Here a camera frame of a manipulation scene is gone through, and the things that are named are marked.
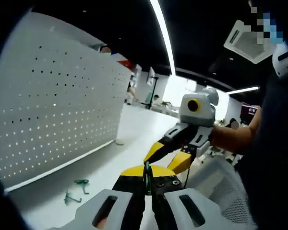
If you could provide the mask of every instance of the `ceiling air conditioner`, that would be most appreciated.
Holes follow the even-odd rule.
[[[250,25],[237,20],[224,47],[257,64],[272,55],[276,46],[264,38],[263,32],[251,31]]]

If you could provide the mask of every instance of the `white pegboard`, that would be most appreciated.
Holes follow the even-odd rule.
[[[0,179],[16,188],[116,138],[131,72],[28,13],[0,57]]]

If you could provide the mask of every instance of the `black ceiling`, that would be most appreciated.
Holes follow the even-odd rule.
[[[271,72],[271,58],[255,65],[223,47],[236,20],[255,28],[256,15],[251,14],[247,0],[159,0],[159,3],[175,67],[180,70],[176,71],[178,76],[230,91],[209,78],[241,89],[261,84]],[[57,6],[38,3],[33,11],[85,30],[144,69],[152,66],[157,73],[170,73],[163,37],[149,0],[65,2]],[[233,96],[253,104],[253,95],[248,92]]]

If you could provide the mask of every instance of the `black cable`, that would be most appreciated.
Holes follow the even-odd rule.
[[[186,185],[187,185],[187,182],[188,182],[188,178],[189,178],[189,173],[190,173],[190,168],[188,169],[187,179],[186,179],[186,182],[184,183],[183,188],[186,188]]]

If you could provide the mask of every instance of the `dark shirt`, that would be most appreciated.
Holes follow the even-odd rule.
[[[265,89],[262,119],[246,155],[236,164],[260,229],[288,225],[288,76],[273,75]]]

